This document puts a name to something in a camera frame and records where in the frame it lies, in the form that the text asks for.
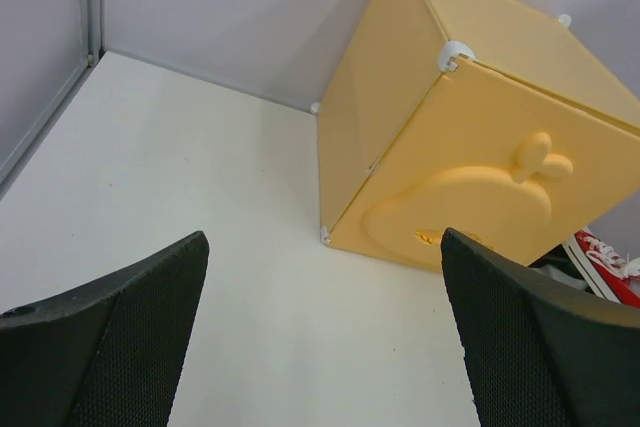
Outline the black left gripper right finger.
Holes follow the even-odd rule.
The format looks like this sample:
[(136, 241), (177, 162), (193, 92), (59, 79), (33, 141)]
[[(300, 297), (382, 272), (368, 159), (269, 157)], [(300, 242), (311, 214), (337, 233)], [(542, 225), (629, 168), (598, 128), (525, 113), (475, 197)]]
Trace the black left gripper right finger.
[(483, 426), (636, 426), (639, 311), (448, 228), (442, 271)]

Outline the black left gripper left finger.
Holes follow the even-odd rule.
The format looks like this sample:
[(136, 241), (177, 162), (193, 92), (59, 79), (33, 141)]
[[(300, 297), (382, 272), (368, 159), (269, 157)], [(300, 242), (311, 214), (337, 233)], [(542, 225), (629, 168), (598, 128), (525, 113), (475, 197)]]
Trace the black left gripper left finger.
[(2, 425), (167, 425), (208, 257), (208, 240), (197, 231), (2, 313)]

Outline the red canvas sneaker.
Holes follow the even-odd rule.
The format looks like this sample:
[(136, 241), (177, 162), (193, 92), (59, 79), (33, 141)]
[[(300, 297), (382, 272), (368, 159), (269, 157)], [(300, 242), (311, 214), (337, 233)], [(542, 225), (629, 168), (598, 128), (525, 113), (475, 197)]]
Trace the red canvas sneaker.
[(597, 296), (639, 307), (639, 258), (623, 258), (587, 228), (562, 247)]

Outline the yellow cabinet door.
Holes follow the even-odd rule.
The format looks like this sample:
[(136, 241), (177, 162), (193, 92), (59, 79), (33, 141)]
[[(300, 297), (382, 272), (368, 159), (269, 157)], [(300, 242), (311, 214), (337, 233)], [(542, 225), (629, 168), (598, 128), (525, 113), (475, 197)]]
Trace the yellow cabinet door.
[(429, 270), (449, 228), (530, 264), (639, 186), (637, 130), (465, 59), (371, 159), (327, 110), (318, 141), (326, 242)]

